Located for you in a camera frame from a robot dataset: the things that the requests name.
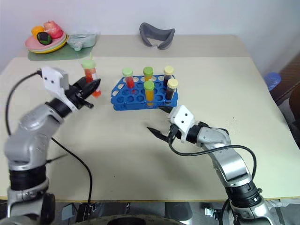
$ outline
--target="yellow plate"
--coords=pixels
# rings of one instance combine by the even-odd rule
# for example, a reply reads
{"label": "yellow plate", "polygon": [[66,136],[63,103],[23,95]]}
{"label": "yellow plate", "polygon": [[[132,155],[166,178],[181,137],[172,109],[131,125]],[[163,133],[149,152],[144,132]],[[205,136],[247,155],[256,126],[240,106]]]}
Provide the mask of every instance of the yellow plate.
{"label": "yellow plate", "polygon": [[53,48],[53,49],[49,49],[49,50],[46,50],[46,51],[43,51],[43,52],[35,52],[35,51],[31,51],[31,52],[32,52],[32,53],[36,53],[36,54],[46,54],[46,53],[51,53],[51,52],[54,52],[54,51],[60,49],[61,47],[63,47],[63,46],[66,44],[67,40],[68,40],[68,35],[66,35],[66,39],[64,40],[63,43],[61,43],[60,45],[56,46],[56,47]]}

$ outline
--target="toy fruit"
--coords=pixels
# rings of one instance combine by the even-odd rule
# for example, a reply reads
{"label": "toy fruit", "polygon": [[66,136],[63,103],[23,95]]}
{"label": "toy fruit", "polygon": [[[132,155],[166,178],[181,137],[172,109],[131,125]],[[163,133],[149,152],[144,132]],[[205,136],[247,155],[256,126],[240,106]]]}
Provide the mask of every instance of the toy fruit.
{"label": "toy fruit", "polygon": [[52,38],[47,32],[39,32],[37,34],[37,40],[42,45],[48,45],[48,44],[51,44],[51,42],[52,42]]}
{"label": "toy fruit", "polygon": [[36,26],[36,27],[34,27],[34,28],[32,28],[31,29],[31,33],[32,33],[32,35],[33,35],[33,37],[37,40],[38,38],[37,38],[37,34],[39,33],[39,32],[44,32],[45,31],[45,29],[42,27],[42,26]]}
{"label": "toy fruit", "polygon": [[54,21],[48,21],[44,23],[45,32],[47,32],[52,39],[60,38],[62,30]]}

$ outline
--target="green toy fruit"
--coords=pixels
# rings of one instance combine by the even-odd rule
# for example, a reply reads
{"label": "green toy fruit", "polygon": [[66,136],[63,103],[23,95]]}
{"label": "green toy fruit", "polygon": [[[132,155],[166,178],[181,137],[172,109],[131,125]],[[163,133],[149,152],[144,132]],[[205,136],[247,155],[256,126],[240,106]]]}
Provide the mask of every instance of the green toy fruit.
{"label": "green toy fruit", "polygon": [[37,33],[37,40],[42,45],[48,45],[48,44],[51,44],[51,42],[52,42],[52,38],[47,32]]}

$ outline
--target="pink plate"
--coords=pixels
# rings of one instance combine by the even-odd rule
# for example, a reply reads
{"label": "pink plate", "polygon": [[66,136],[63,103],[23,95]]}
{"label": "pink plate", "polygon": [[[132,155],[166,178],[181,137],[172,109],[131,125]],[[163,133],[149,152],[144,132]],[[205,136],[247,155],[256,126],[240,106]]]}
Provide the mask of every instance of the pink plate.
{"label": "pink plate", "polygon": [[49,45],[42,45],[41,43],[38,42],[32,35],[25,41],[25,46],[28,49],[31,50],[45,50],[51,47],[56,46],[59,42],[62,40],[66,39],[66,33],[62,32],[62,35],[60,38],[56,38],[52,40],[52,43]]}

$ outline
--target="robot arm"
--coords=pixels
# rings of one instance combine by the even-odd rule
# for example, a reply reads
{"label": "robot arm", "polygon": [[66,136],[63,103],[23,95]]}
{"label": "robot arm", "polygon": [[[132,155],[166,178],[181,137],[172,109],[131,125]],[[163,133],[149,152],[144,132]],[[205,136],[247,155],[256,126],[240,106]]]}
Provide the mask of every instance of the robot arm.
{"label": "robot arm", "polygon": [[164,136],[156,129],[148,128],[157,138],[169,143],[170,148],[181,156],[196,156],[197,153],[181,153],[172,147],[175,137],[182,143],[186,141],[196,144],[212,159],[214,168],[223,184],[233,212],[240,219],[251,220],[265,218],[271,225],[275,225],[270,211],[263,197],[260,195],[249,170],[241,156],[232,148],[228,131],[212,128],[200,122],[195,124],[194,115],[183,105],[160,107],[169,113],[171,123],[168,136]]}
{"label": "robot arm", "polygon": [[68,75],[51,67],[42,69],[42,78],[54,99],[23,116],[17,131],[5,144],[10,174],[7,217],[26,215],[37,223],[49,224],[55,211],[55,197],[47,193],[45,165],[49,141],[69,113],[84,105],[93,107],[85,99],[97,89],[100,79],[86,83],[82,77],[69,85]]}

